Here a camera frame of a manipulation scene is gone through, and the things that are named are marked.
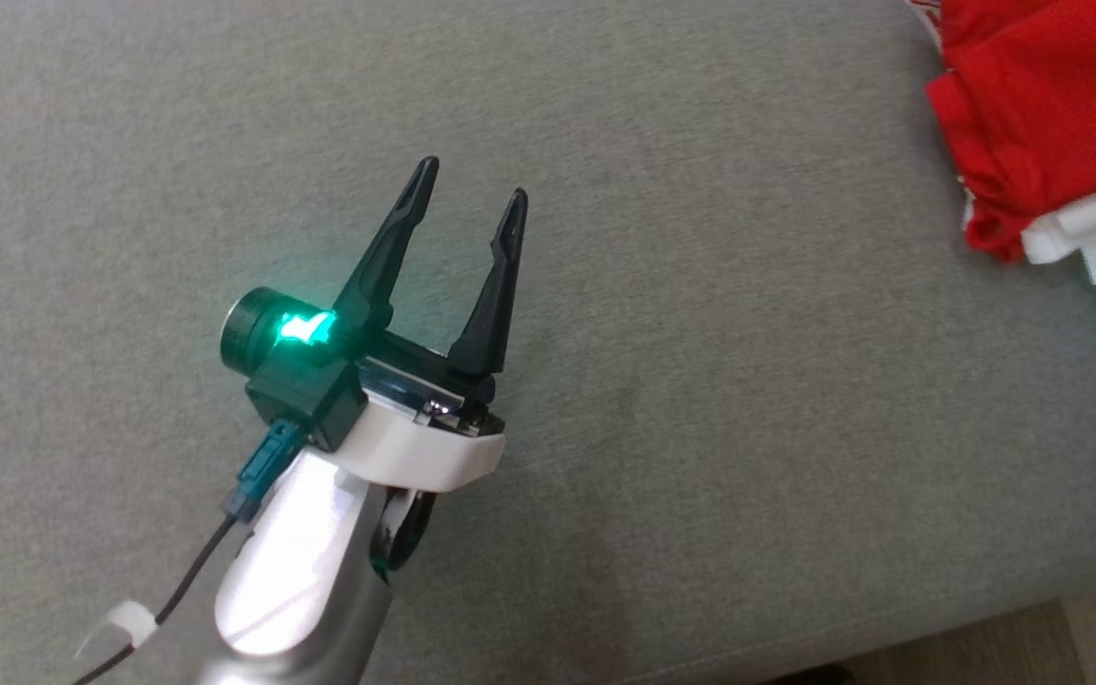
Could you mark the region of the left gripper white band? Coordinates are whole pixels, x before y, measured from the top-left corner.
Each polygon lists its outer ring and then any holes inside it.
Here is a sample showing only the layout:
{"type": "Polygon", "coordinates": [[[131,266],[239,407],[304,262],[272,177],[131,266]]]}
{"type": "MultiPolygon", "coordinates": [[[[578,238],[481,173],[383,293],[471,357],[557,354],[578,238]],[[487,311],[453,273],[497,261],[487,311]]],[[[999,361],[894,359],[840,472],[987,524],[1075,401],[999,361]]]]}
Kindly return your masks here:
{"type": "MultiPolygon", "coordinates": [[[[439,157],[423,157],[384,217],[332,312],[361,336],[391,324],[391,296],[413,231],[425,217],[439,157]]],[[[496,471],[504,421],[490,409],[503,370],[529,195],[515,189],[490,243],[492,265],[447,357],[384,331],[358,364],[368,403],[339,448],[339,466],[372,484],[450,493],[496,471]]]]}

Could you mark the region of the red basketball jersey white trim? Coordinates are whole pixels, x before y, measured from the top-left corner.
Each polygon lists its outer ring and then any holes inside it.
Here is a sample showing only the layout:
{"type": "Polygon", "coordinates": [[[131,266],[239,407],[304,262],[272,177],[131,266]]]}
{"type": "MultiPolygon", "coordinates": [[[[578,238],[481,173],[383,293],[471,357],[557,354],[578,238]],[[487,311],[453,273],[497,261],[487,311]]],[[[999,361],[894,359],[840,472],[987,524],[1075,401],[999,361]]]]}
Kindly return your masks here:
{"type": "Polygon", "coordinates": [[[941,60],[926,95],[967,244],[1000,262],[1077,253],[1096,284],[1096,0],[901,3],[941,60]]]}

